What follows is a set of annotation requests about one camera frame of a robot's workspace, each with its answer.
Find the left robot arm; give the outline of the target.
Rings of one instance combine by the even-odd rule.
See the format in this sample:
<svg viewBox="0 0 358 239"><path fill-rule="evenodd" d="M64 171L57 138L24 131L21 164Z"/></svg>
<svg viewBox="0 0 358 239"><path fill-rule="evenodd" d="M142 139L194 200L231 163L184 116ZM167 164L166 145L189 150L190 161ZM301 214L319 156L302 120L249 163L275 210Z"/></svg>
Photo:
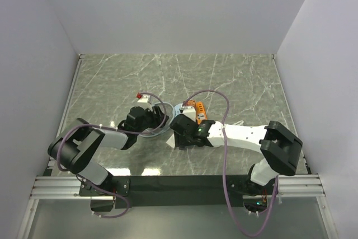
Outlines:
<svg viewBox="0 0 358 239"><path fill-rule="evenodd" d="M116 129L100 128L78 118L50 144L48 155L62 169L92 182L92 189L98 195L106 195L116 190L116 184L110 172L92 161L93 155L100 147L127 150L145 131L162 129L169 116L161 108L159 105L151 109L132 107Z"/></svg>

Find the round light blue power strip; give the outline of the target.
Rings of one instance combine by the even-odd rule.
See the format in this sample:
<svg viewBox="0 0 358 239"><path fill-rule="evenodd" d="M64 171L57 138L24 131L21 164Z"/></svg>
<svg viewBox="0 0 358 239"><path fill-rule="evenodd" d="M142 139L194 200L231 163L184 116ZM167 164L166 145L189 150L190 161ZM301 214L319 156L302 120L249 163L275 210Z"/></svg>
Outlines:
<svg viewBox="0 0 358 239"><path fill-rule="evenodd" d="M173 117L175 118L176 116L178 116L179 114L181 114L184 110L184 106L182 103L177 104L173 107Z"/></svg>

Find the red cube socket adapter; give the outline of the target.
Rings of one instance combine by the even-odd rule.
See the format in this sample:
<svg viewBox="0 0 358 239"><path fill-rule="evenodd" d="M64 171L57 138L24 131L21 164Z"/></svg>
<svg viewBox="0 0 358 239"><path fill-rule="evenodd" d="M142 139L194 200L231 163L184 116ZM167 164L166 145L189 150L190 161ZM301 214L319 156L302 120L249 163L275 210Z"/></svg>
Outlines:
<svg viewBox="0 0 358 239"><path fill-rule="evenodd" d="M184 107L193 107L195 109L196 108L195 100L188 100L187 102L184 103Z"/></svg>

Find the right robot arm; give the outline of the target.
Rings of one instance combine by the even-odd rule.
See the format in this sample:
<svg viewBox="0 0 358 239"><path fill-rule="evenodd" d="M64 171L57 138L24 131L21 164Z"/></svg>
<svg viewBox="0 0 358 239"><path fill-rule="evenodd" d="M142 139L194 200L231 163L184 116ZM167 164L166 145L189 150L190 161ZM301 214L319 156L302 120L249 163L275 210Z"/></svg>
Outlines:
<svg viewBox="0 0 358 239"><path fill-rule="evenodd" d="M263 159L250 168L245 179L234 184L239 193L249 196L260 195L278 175L294 176L303 147L303 142L278 121L260 126L222 124L213 120L198 124L179 115L170 128L189 145L230 146L262 154Z"/></svg>

